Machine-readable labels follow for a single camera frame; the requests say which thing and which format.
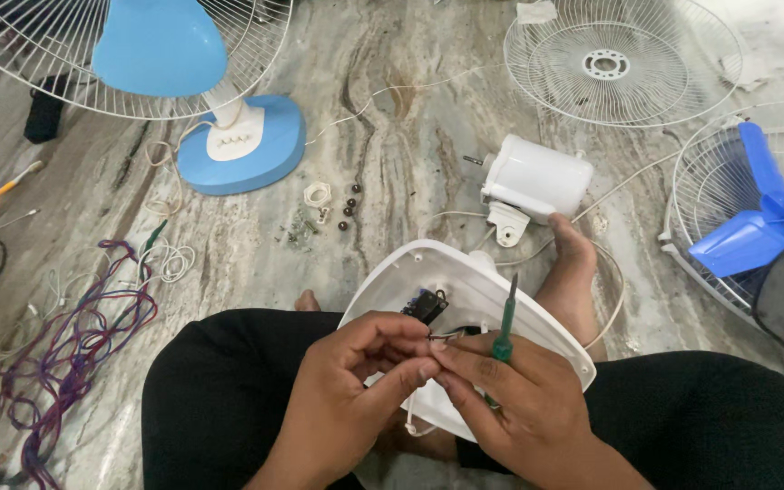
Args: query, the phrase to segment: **black cloth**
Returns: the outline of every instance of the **black cloth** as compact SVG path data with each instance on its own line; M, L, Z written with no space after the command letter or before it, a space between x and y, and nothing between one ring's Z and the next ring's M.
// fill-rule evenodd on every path
M304 352L341 318L236 309L183 328L144 385L145 488L242 488L277 437ZM656 488L784 488L779 373L667 352L599 363L585 400L594 433ZM508 473L476 444L457 447L462 466ZM349 474L332 488L361 486Z

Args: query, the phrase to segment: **fan guard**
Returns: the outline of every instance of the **fan guard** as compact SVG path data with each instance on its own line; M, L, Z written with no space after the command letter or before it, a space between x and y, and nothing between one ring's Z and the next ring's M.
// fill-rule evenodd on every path
M784 177L784 102L751 106L716 118L688 140L677 159L666 230L660 237L672 243L663 250L677 255L702 285L744 316L751 314L766 268L715 277L687 250L738 212L760 209L760 191L737 130L737 124L746 119L763 129Z
M0 69L49 95L100 113L172 119L207 113L201 95L157 98L105 85L93 73L93 48L102 35L110 0L0 0ZM238 95L252 89L274 61L289 26L292 0L198 0L220 30L228 53L222 84ZM55 77L49 88L40 83ZM71 85L54 93L60 78Z
M555 5L555 20L514 20L505 39L510 75L541 106L587 123L657 127L709 111L736 87L740 43L690 0Z

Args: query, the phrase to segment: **marble floor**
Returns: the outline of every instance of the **marble floor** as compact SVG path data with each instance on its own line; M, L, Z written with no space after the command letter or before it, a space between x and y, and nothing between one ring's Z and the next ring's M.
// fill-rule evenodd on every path
M733 26L771 74L752 93L736 91L721 109L784 100L784 0L701 3ZM427 217L483 212L479 187L487 169L463 155L497 151L508 132L569 154L585 151L596 169L587 206L643 165L678 151L704 124L698 118L664 130L585 127L531 106L497 66L515 12L514 2L495 0L295 3L286 41L255 93L297 102L309 140L357 112L379 89L487 67L428 89L377 96L364 114L326 131L299 167L271 186L223 198L187 189L183 210L163 236L193 247L194 267L178 283L155 286L158 318L103 367L90 395L65 417L49 463L65 488L141 486L141 386L156 353L190 320L230 308L289 309L304 288L316 291L324 309L343 310L376 264L415 239ZM147 165L144 148L174 140L186 125L67 107L60 137L33 146L23 137L30 102L29 88L0 72L0 186L28 163L47 162L0 200L0 224L41 209L0 230L9 249L0 279L0 337L25 318L28 302L44 301L48 272L72 251L104 238L137 244L158 226L158 216L143 205L170 196L174 181ZM784 347L722 307L659 250L672 169L670 160L643 173L578 224L615 255L627 280L625 306L605 337L610 357L708 350L784 372ZM301 224L311 212L302 191L314 181L332 185L336 206L331 224L317 235ZM356 182L363 192L342 232L334 224ZM525 255L548 236L531 228L516 250L495 244L485 250L500 258ZM479 219L455 217L437 221L430 235L468 248L485 229ZM297 240L289 240L290 233ZM79 257L69 268L98 266L97 256ZM548 252L518 268L520 288L536 291L551 259ZM599 273L595 294L606 318L619 289L607 264ZM1 467L17 469L19 442L16 431L0 426ZM392 480L386 478L386 486ZM459 484L488 485L483 476Z

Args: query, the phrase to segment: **white plastic nut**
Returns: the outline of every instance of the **white plastic nut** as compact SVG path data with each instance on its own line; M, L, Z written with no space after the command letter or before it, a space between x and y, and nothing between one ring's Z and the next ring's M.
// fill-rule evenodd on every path
M304 189L304 203L311 207L321 208L332 200L332 186L325 182L314 182Z

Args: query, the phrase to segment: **screwdriver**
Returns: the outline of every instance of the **screwdriver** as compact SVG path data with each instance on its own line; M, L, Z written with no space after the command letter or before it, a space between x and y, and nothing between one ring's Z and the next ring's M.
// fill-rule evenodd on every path
M502 363L510 363L510 355L513 353L513 342L510 341L510 329L513 327L513 314L516 311L516 283L519 281L519 273L513 275L510 281L510 296L504 303L504 317L501 319L501 334L492 343L492 358ZM486 394L486 401L489 406L498 407L495 400Z

